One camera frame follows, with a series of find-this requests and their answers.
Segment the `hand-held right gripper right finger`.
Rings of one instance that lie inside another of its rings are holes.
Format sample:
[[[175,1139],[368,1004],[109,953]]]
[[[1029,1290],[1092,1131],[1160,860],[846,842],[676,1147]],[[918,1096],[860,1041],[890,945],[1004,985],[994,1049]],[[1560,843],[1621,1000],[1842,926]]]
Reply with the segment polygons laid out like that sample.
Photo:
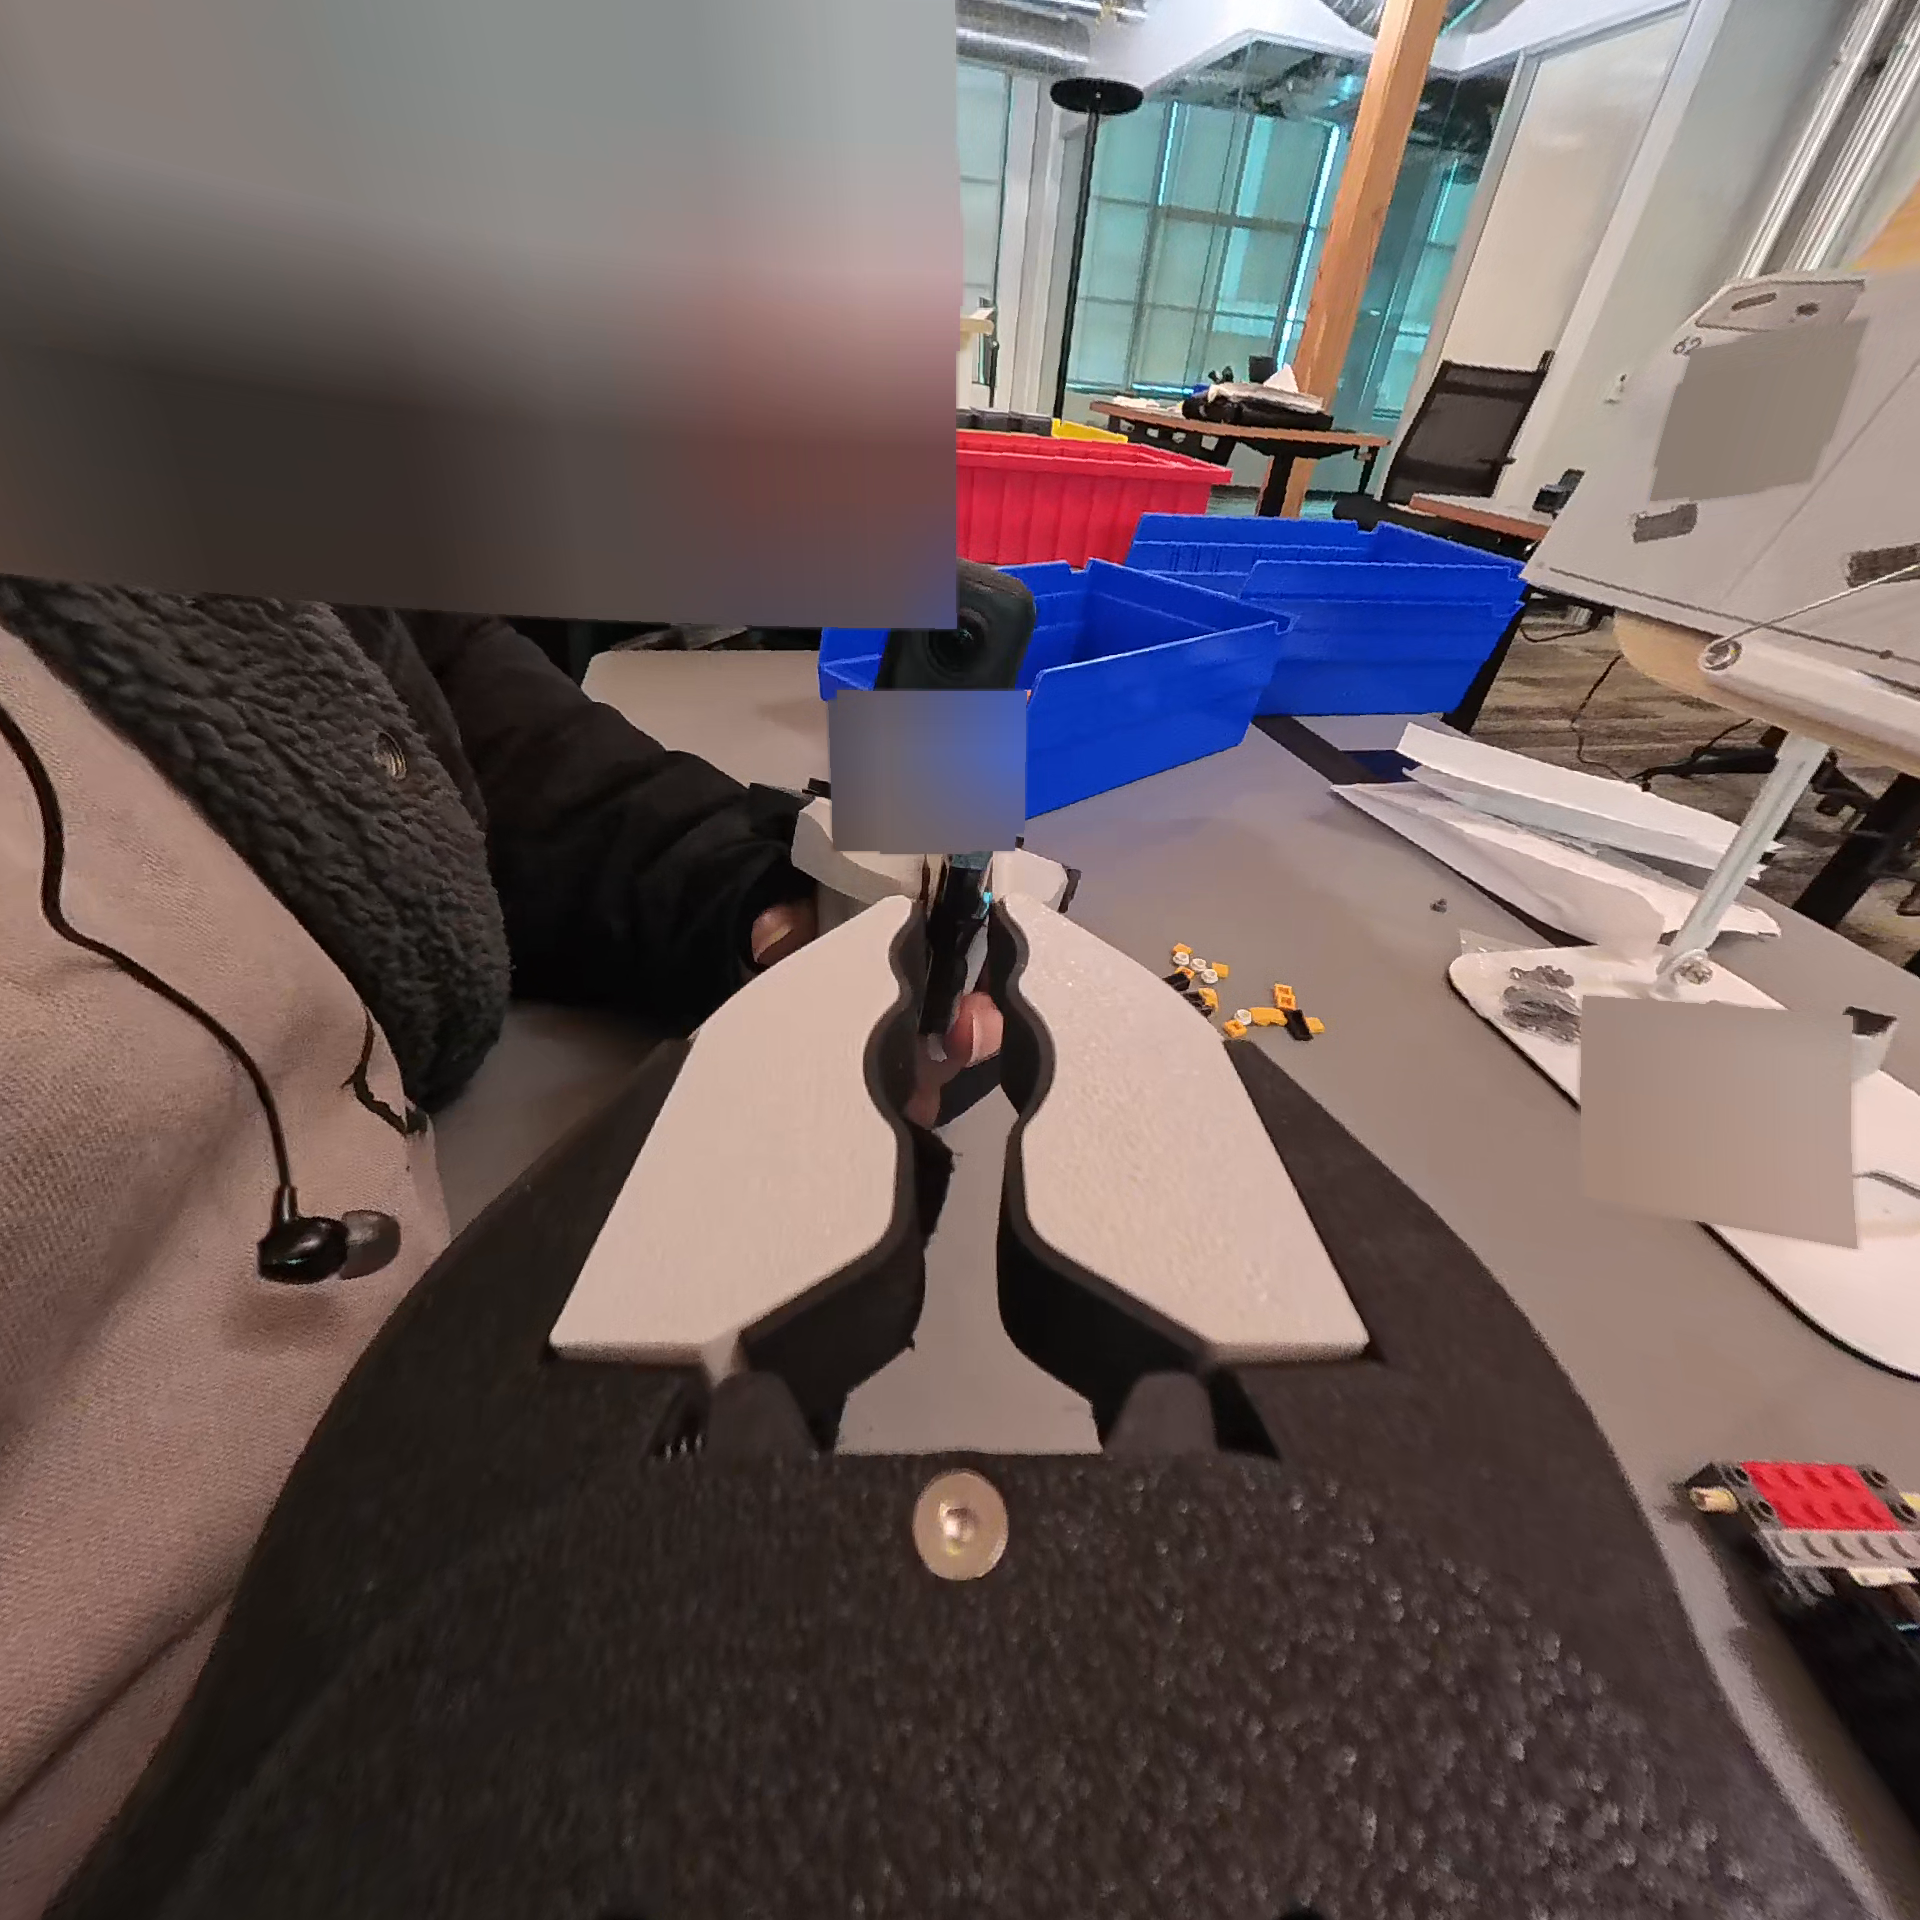
[[[1351,1361],[1368,1336],[1240,1065],[1138,960],[1031,896],[992,913],[1014,1109],[998,1317],[1042,1370]]]

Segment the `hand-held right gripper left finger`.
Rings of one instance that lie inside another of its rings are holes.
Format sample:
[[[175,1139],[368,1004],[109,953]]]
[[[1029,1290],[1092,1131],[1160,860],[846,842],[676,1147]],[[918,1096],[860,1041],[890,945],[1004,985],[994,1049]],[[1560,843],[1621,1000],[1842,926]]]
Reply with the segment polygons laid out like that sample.
[[[868,1076],[904,1016],[920,913],[886,896],[777,962],[694,1033],[548,1344],[566,1361],[732,1373],[746,1336],[879,1249],[904,1131]]]

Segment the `black plate with white studs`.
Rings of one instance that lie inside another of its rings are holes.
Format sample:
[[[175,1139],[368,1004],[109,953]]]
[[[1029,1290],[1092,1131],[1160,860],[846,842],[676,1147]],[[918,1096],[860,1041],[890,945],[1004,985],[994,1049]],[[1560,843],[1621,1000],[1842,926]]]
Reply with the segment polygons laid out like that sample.
[[[994,853],[948,856],[926,907],[928,974],[918,1030],[942,1041],[974,977],[972,952],[992,913]]]

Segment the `pile of small lego pieces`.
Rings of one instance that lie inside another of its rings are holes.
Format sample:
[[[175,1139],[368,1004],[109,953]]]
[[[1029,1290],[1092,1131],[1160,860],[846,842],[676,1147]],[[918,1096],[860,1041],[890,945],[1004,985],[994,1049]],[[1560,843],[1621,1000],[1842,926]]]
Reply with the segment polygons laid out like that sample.
[[[1296,1043],[1314,1043],[1328,1030],[1286,980],[1262,980],[1189,945],[1167,949],[1164,982],[1224,1041],[1247,1041],[1271,1028]]]

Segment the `partly built lego car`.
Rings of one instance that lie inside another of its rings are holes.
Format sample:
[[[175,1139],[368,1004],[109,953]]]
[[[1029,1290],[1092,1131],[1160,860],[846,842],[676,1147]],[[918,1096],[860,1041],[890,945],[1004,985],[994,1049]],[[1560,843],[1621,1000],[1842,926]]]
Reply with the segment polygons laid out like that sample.
[[[1873,1468],[1713,1461],[1678,1485],[1918,1820],[1918,1507]]]

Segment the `person's left hand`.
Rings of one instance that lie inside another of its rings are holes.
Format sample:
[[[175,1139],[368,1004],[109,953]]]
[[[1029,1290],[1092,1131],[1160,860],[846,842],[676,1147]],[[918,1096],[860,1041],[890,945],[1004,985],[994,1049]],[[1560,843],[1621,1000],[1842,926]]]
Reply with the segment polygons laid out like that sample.
[[[812,881],[783,881],[768,902],[754,907],[742,936],[740,977],[762,974],[821,936],[817,889]],[[945,1030],[918,1041],[913,1091],[902,1116],[918,1128],[935,1128],[948,1086],[964,1073],[990,1064],[1000,1052],[1004,1017],[986,993],[966,993],[953,1005]]]

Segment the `blue storage bin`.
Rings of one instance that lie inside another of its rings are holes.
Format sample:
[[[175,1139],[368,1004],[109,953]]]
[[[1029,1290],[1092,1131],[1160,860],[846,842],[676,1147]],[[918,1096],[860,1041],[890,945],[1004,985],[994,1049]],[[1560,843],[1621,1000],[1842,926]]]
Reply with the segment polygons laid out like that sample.
[[[1077,622],[1084,613],[1086,574],[1066,562],[1034,562],[998,566],[998,574],[1018,580],[1034,600],[1038,622],[1024,649],[1017,685],[1029,693],[1040,673],[1072,659]],[[821,699],[830,702],[844,688],[872,688],[886,632],[828,628],[823,632],[817,660]]]
[[[1038,818],[1240,744],[1285,616],[1092,560],[1072,659],[1025,693],[1024,811]]]
[[[1125,566],[1214,593],[1240,594],[1262,562],[1481,566],[1519,577],[1519,560],[1380,521],[1144,515]]]
[[[1447,714],[1522,593],[1509,560],[1262,560],[1240,600],[1286,633],[1255,716]]]

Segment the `red storage bin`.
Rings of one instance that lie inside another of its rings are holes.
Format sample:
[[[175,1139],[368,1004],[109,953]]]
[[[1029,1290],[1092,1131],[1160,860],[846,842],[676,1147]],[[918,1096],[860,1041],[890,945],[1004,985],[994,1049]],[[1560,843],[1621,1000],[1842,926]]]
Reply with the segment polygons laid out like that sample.
[[[954,433],[954,553],[998,569],[1121,562],[1140,517],[1209,509],[1220,466],[1130,441]]]

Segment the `cluttered wooden desk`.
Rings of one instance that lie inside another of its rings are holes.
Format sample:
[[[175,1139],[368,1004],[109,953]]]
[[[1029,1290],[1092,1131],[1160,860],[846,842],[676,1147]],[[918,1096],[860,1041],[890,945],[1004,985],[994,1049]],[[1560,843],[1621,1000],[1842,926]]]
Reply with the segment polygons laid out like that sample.
[[[1265,457],[1257,499],[1260,517],[1297,520],[1311,468],[1321,462],[1359,457],[1366,485],[1386,436],[1332,420],[1332,402],[1304,392],[1290,368],[1274,368],[1265,380],[1209,380],[1177,401],[1111,395],[1090,402],[1113,430],[1140,446],[1228,466],[1238,449]]]

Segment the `black office chair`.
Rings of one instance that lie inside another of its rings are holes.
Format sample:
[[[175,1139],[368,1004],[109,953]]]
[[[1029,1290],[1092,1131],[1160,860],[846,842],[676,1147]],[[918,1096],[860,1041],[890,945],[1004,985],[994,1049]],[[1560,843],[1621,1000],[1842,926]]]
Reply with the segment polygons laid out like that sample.
[[[1534,368],[1481,368],[1441,361],[1377,491],[1362,475],[1358,493],[1337,497],[1332,520],[1368,531],[1386,509],[1415,497],[1494,497],[1532,402],[1551,368],[1544,352]]]

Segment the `black round lamp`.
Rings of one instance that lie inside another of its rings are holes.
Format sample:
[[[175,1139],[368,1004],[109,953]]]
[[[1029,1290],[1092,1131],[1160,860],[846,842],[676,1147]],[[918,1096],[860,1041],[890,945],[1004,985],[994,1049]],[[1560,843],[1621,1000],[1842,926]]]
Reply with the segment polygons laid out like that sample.
[[[1073,122],[1079,136],[1079,160],[1064,174],[1061,226],[1056,232],[1056,261],[1050,274],[1050,292],[1056,294],[1053,314],[1046,320],[1046,370],[1050,373],[1049,408],[1056,418],[1064,418],[1069,360],[1072,360],[1072,326],[1079,297],[1079,281],[1084,273],[1084,249],[1088,235],[1088,211],[1092,200],[1092,178],[1097,170],[1097,136],[1102,125],[1114,116],[1138,112],[1144,96],[1140,88],[1127,81],[1111,81],[1097,75],[1073,75],[1050,82],[1050,105]]]

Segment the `dark fleece jacket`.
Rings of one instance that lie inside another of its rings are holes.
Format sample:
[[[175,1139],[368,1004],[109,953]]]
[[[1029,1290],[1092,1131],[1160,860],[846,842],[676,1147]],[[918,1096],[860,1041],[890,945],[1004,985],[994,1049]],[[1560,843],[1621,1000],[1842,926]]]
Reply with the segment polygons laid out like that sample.
[[[324,603],[7,574],[5,628],[142,749],[346,977],[413,1105],[504,1021],[504,909],[448,721]]]

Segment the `wooden column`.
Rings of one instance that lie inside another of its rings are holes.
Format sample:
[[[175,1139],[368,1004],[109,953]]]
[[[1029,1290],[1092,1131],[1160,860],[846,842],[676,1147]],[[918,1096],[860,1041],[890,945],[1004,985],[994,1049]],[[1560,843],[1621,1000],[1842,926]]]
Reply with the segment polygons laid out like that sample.
[[[1290,370],[1328,411],[1352,344],[1359,297],[1368,281],[1385,213],[1401,177],[1432,46],[1447,21],[1444,3],[1386,3],[1366,66],[1349,156],[1337,181],[1303,339]]]

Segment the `white rounded mat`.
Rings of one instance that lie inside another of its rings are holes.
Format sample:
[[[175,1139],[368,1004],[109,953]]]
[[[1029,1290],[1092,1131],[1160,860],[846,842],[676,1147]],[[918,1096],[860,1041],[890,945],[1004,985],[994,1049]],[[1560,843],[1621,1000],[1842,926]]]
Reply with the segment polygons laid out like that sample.
[[[1497,1020],[1505,971],[1574,977],[1578,1041]],[[1914,1092],[1886,1068],[1890,1017],[1796,1016],[1726,968],[1652,1000],[1657,960],[1596,946],[1465,946],[1447,978],[1574,1106],[1596,1043],[1578,1177],[1612,1210],[1716,1236],[1815,1331],[1918,1371]]]

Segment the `black frame desk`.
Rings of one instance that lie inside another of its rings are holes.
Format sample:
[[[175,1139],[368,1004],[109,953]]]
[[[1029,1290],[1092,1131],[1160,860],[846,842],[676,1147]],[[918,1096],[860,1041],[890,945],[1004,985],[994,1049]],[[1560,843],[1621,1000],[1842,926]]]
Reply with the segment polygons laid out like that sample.
[[[1421,491],[1413,497],[1405,507],[1413,515],[1447,521],[1452,526],[1473,531],[1477,536],[1505,545],[1519,545],[1525,548],[1542,542],[1551,528],[1551,515],[1528,507],[1509,507],[1488,497]]]

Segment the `white metal post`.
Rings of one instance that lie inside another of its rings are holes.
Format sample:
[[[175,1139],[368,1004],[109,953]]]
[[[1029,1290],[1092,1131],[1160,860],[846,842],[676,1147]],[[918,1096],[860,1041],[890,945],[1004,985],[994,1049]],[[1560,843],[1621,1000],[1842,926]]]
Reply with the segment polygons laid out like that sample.
[[[1815,736],[1786,734],[1782,738],[1773,768],[1744,814],[1732,843],[1700,889],[1687,921],[1672,933],[1648,985],[1652,1000],[1671,1001],[1679,989],[1704,978],[1702,970],[1712,968],[1710,956],[1721,926],[1825,757],[1829,745]]]

